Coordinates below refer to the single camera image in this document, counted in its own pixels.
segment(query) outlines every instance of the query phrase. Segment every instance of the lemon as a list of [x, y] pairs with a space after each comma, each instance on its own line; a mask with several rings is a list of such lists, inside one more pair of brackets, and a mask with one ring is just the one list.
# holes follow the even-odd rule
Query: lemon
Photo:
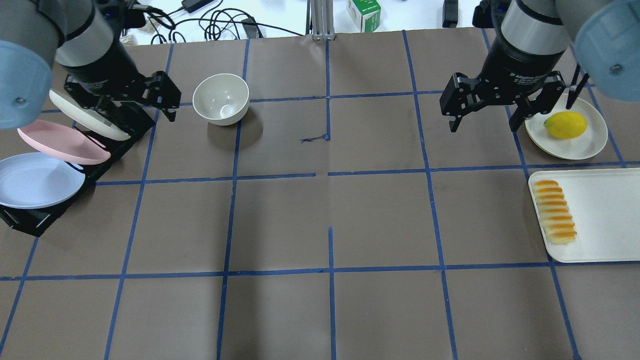
[[558, 139], [573, 139], [587, 129], [587, 120], [575, 111], [561, 111], [545, 121], [545, 128]]

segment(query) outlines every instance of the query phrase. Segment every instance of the table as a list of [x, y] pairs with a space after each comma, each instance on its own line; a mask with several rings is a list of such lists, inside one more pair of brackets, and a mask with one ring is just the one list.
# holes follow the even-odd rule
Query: table
[[[634, 358], [639, 263], [551, 261], [526, 179], [638, 166], [640, 107], [589, 85], [611, 137], [584, 161], [512, 134], [505, 108], [452, 134], [440, 92], [492, 38], [129, 49], [182, 90], [177, 120], [148, 109], [157, 126], [41, 238], [0, 228], [3, 360]], [[573, 66], [568, 51], [557, 68]], [[250, 87], [237, 126], [191, 107], [220, 72]], [[70, 125], [50, 103], [41, 119]], [[32, 151], [0, 136], [2, 158]]]

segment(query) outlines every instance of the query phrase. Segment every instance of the white plate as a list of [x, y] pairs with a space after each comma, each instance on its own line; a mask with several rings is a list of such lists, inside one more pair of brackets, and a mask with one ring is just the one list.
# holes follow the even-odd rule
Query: white plate
[[525, 121], [525, 127], [531, 140], [547, 153], [561, 159], [583, 160], [596, 156], [607, 144], [609, 132], [602, 115], [588, 102], [578, 98], [571, 110], [580, 113], [587, 119], [586, 131], [574, 139], [558, 139], [545, 128], [545, 121], [553, 114], [567, 111], [565, 108], [568, 96], [562, 94], [554, 109], [546, 114], [536, 114]]
[[49, 98], [66, 116], [74, 119], [87, 129], [117, 141], [124, 141], [131, 136], [115, 126], [100, 114], [92, 110], [85, 110], [73, 98], [62, 92], [49, 91]]
[[562, 263], [640, 260], [640, 168], [539, 171], [529, 178], [532, 199], [533, 184], [540, 180], [558, 182], [578, 233], [573, 242], [554, 244], [540, 225], [552, 258]]
[[0, 161], [0, 204], [38, 209], [59, 204], [80, 190], [84, 175], [64, 161], [30, 152]]

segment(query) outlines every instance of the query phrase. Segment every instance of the white bowl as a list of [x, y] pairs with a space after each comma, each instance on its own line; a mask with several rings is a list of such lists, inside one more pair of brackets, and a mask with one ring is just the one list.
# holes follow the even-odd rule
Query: white bowl
[[193, 92], [193, 108], [211, 124], [235, 124], [249, 109], [249, 86], [238, 75], [210, 76]]

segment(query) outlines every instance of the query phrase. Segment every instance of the white tray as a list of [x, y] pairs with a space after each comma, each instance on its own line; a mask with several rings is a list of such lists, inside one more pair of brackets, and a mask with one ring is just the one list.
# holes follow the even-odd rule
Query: white tray
[[578, 232], [575, 241], [554, 244], [540, 225], [552, 258], [562, 263], [640, 260], [640, 168], [536, 172], [529, 178], [531, 199], [540, 180], [555, 180], [564, 190]]

